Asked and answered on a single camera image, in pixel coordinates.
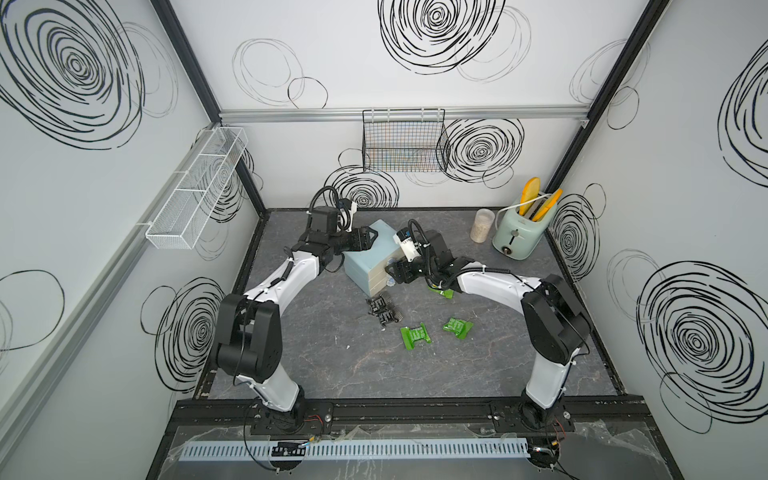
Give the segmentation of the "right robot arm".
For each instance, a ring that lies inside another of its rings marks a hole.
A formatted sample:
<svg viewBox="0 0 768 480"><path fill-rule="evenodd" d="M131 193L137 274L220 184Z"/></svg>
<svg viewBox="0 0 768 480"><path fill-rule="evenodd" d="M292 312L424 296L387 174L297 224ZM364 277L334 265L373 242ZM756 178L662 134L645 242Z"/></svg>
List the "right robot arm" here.
<svg viewBox="0 0 768 480"><path fill-rule="evenodd" d="M393 235L393 241L404 258L385 270L396 283L422 278L434 290L483 297L522 315L536 355L521 394L520 415L529 429L551 424L573 363L590 353L593 332L591 317L568 282L555 274L525 277L456 257L438 231L425 231L414 219Z"/></svg>

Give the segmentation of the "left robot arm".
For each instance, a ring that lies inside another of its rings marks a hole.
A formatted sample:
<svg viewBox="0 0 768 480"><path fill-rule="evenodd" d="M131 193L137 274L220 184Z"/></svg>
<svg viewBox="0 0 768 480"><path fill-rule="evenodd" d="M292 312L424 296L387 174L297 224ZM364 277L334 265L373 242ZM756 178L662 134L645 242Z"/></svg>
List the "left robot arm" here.
<svg viewBox="0 0 768 480"><path fill-rule="evenodd" d="M283 263L255 288L222 300L210 351L211 364L256 394L288 429L304 425L302 387L281 364L281 314L293 299L346 252L372 248L378 232L353 225L356 204L324 186L310 201L307 223Z"/></svg>

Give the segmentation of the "light blue drawer cabinet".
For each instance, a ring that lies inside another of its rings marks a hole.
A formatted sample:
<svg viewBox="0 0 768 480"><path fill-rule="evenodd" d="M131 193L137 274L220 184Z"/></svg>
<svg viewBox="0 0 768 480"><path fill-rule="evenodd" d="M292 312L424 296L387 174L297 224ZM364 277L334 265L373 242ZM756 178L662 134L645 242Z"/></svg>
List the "light blue drawer cabinet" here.
<svg viewBox="0 0 768 480"><path fill-rule="evenodd" d="M396 231L384 220L371 225L378 233L373 246L366 251L346 252L344 271L349 279L368 296L376 296L388 286L390 275L385 267L405 257L394 240Z"/></svg>

